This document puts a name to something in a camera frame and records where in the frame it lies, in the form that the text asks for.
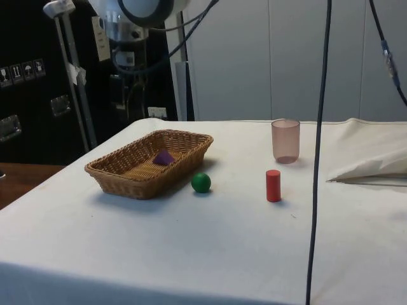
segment translucent pink cup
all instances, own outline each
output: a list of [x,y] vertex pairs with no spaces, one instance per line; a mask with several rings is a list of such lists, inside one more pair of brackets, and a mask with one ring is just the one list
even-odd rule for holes
[[290,164],[300,156],[300,122],[278,119],[272,123],[273,155],[278,163]]

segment white wall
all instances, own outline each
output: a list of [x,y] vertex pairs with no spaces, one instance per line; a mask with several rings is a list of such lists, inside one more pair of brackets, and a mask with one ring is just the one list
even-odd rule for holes
[[[375,2],[407,91],[407,1]],[[196,119],[315,120],[325,17],[326,0],[221,0],[188,43]],[[334,0],[332,23],[324,119],[407,120],[367,0]]]

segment purple cube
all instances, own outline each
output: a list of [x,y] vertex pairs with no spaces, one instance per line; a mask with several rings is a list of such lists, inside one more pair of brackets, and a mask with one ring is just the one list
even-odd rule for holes
[[167,150],[163,149],[162,151],[160,151],[157,157],[155,157],[153,163],[157,165],[169,166],[174,161],[175,159],[170,155],[170,153]]

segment red cylinder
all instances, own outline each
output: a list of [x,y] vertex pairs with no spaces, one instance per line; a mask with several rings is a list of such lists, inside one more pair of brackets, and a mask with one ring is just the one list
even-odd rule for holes
[[281,173],[278,170],[266,172],[266,187],[269,202],[281,201]]

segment green ball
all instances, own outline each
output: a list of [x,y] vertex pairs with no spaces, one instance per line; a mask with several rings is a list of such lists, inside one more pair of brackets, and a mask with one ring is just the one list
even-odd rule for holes
[[193,176],[191,184],[197,193],[205,194],[209,192],[212,182],[206,173],[198,173]]

